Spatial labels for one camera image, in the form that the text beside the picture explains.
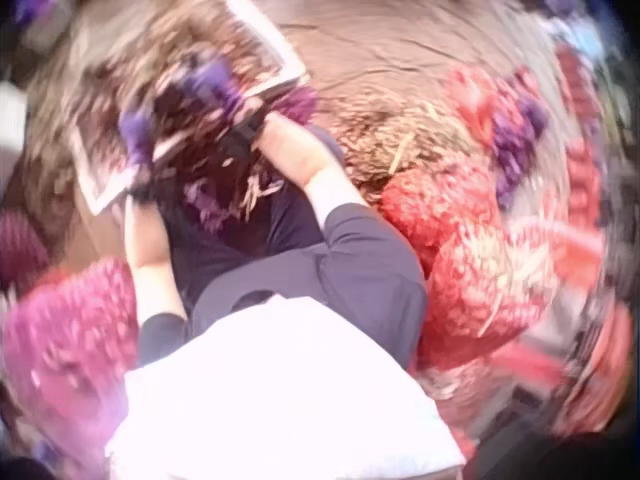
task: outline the dirt floor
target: dirt floor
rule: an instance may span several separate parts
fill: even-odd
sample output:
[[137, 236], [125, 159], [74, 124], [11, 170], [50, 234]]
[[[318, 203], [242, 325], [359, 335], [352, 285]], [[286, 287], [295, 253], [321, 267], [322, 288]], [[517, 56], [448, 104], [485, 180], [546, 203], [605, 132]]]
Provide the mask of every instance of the dirt floor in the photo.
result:
[[[88, 2], [72, 35], [31, 84], [34, 107], [30, 155], [21, 173], [28, 210], [47, 243], [72, 270], [104, 254], [121, 254], [112, 219], [91, 217], [73, 185], [72, 159], [61, 145], [60, 99], [70, 94], [83, 65], [139, 30], [153, 0]], [[562, 107], [557, 66], [537, 16], [515, 0], [256, 0], [308, 67], [320, 93], [315, 121], [330, 123], [330, 101], [365, 86], [406, 99], [446, 101], [447, 72], [478, 65], [503, 75], [528, 64], [552, 111], [552, 131], [540, 148], [545, 178], [566, 182], [562, 140], [577, 130]], [[526, 205], [518, 208], [530, 208]]]

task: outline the hand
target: hand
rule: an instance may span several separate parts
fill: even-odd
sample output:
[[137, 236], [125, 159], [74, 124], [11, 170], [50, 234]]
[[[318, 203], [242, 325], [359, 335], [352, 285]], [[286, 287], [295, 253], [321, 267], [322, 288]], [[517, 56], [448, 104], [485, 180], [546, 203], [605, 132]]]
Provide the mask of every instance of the hand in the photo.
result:
[[196, 67], [178, 86], [189, 97], [199, 98], [207, 105], [221, 106], [227, 119], [242, 103], [242, 95], [224, 57], [214, 58]]
[[151, 167], [155, 146], [155, 118], [147, 93], [138, 89], [125, 103], [118, 121], [120, 135], [127, 147], [127, 166]]
[[141, 204], [131, 196], [124, 208], [124, 250], [135, 273], [143, 267], [171, 264], [169, 236], [155, 203]]

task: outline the market stall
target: market stall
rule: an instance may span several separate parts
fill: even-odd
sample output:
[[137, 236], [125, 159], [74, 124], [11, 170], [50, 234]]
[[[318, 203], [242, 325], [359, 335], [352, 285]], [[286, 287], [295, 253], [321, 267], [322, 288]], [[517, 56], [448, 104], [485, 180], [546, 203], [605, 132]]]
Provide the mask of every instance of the market stall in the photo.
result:
[[[71, 218], [92, 240], [117, 238], [110, 207], [133, 181], [117, 113], [141, 85], [161, 112], [153, 181], [206, 231], [261, 231], [278, 178], [260, 154], [224, 158], [219, 112], [171, 90], [185, 62], [221, 51], [244, 95], [335, 136], [353, 183], [411, 243], [430, 303], [410, 372], [468, 458], [505, 418], [558, 437], [607, 428], [637, 378], [625, 303], [640, 267], [626, 158], [637, 139], [613, 47], [584, 11], [262, 0], [265, 16], [247, 0], [117, 3], [81, 6], [21, 80], [32, 118], [4, 202], [37, 234], [18, 231], [21, 219], [1, 225], [39, 262], [3, 285], [28, 291], [34, 272], [69, 255]], [[94, 231], [98, 219], [111, 233]]]

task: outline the bag of produce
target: bag of produce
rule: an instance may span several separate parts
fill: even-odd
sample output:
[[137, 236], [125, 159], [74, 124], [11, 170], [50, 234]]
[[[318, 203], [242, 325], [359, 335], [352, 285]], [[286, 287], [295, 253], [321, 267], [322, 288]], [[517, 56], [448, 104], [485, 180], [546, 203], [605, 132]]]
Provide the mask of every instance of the bag of produce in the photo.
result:
[[443, 164], [447, 166], [438, 172], [414, 168], [399, 173], [380, 200], [380, 211], [409, 240], [426, 273], [440, 246], [462, 222], [500, 222], [488, 169], [464, 156]]
[[33, 290], [2, 325], [2, 360], [19, 405], [57, 449], [99, 468], [127, 415], [136, 301], [129, 267], [105, 260]]
[[489, 355], [540, 319], [556, 286], [543, 237], [535, 226], [460, 226], [428, 281], [423, 366], [447, 370]]
[[457, 68], [449, 75], [449, 95], [458, 114], [467, 123], [473, 137], [485, 146], [493, 141], [493, 116], [496, 86], [481, 69]]

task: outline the purple onion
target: purple onion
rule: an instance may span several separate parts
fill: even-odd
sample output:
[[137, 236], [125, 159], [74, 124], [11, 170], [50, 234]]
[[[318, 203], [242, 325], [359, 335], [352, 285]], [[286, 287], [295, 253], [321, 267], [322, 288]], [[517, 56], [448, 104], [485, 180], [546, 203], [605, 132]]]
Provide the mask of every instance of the purple onion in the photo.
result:
[[300, 125], [306, 125], [316, 111], [318, 94], [311, 87], [298, 87], [276, 100], [272, 110]]
[[209, 233], [217, 233], [231, 216], [231, 212], [220, 207], [215, 191], [212, 194], [204, 192], [205, 184], [206, 180], [203, 179], [186, 185], [184, 195], [186, 202], [198, 210], [202, 227]]
[[528, 94], [523, 94], [518, 99], [518, 110], [533, 127], [536, 140], [539, 139], [549, 124], [549, 114], [547, 111], [537, 99]]

